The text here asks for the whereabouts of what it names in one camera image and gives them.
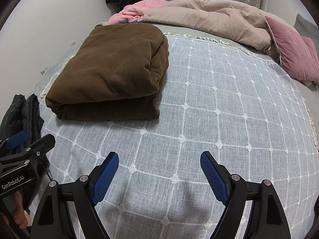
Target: pillow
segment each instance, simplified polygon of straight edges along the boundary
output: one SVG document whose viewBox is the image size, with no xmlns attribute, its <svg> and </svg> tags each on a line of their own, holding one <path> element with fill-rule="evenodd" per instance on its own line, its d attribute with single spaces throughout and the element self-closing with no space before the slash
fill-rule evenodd
<svg viewBox="0 0 319 239">
<path fill-rule="evenodd" d="M 319 84 L 319 61 L 314 42 L 265 16 L 281 67 L 291 77 Z"/>
<path fill-rule="evenodd" d="M 300 14 L 297 14 L 296 22 L 293 27 L 300 35 L 312 39 L 319 57 L 319 28 L 315 24 L 304 19 Z"/>
</svg>

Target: wall outlet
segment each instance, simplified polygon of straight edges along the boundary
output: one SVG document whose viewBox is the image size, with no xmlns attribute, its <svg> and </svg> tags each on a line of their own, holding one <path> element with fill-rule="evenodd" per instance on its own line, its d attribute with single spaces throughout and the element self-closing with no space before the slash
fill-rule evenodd
<svg viewBox="0 0 319 239">
<path fill-rule="evenodd" d="M 41 71 L 41 74 L 43 75 L 45 73 L 45 71 L 47 71 L 47 67 L 44 68 L 42 71 Z"/>
</svg>

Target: beige comforter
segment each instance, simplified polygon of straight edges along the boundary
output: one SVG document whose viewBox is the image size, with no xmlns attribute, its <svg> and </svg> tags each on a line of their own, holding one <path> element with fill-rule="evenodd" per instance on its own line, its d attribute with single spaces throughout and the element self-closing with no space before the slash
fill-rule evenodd
<svg viewBox="0 0 319 239">
<path fill-rule="evenodd" d="M 278 59 L 265 16 L 295 30 L 276 15 L 232 0 L 174 0 L 161 8 L 147 10 L 142 21 L 201 30 L 250 45 Z"/>
</svg>

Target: gray pillow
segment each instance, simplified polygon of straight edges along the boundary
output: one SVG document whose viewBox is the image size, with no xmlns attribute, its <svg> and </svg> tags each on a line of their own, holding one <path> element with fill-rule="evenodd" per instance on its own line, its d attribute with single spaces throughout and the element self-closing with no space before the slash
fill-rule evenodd
<svg viewBox="0 0 319 239">
<path fill-rule="evenodd" d="M 293 26 L 301 36 L 309 37 L 315 44 L 319 57 L 319 28 L 308 20 L 297 14 L 295 25 Z"/>
</svg>

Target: human hand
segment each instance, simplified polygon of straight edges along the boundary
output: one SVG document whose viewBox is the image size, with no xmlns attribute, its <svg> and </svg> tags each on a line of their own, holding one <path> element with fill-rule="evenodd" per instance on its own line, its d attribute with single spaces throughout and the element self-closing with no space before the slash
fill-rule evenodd
<svg viewBox="0 0 319 239">
<path fill-rule="evenodd" d="M 13 214 L 13 220 L 15 221 L 15 223 L 21 228 L 21 229 L 25 229 L 28 225 L 28 221 L 27 218 L 24 215 L 24 210 L 22 207 L 22 196 L 20 192 L 15 192 L 13 194 L 13 200 L 17 206 L 14 214 Z M 7 225 L 9 225 L 9 221 L 7 219 L 7 217 L 3 214 L 2 217 L 4 219 L 4 221 L 7 223 Z"/>
</svg>

